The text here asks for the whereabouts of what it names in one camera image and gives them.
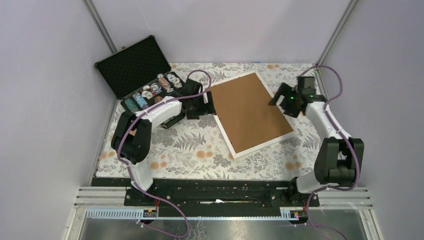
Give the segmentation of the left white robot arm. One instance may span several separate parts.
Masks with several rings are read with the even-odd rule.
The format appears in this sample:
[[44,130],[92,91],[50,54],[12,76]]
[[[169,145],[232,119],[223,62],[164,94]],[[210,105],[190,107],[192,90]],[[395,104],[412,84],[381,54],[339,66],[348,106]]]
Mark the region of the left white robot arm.
[[146,157],[151,148],[152,133],[157,127],[169,128],[187,118],[198,120],[204,115],[216,115],[212,92],[199,82],[187,79],[179,91],[160,96],[159,102],[136,113],[120,115],[111,147],[128,169],[131,184],[138,189],[136,199],[144,206],[152,204],[154,180]]

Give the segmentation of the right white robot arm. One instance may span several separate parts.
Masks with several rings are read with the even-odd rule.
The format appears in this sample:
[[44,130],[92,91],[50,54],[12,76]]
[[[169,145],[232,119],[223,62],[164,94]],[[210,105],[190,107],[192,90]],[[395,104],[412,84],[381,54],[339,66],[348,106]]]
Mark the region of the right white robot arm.
[[286,193],[287,201],[293,206],[301,205],[309,193],[325,189],[350,191],[358,184],[365,144],[343,129],[329,102],[324,95],[317,93],[313,77],[299,76],[295,86],[281,83],[268,103],[281,107],[283,114],[292,118],[303,113],[321,141],[313,170],[295,177],[292,189]]

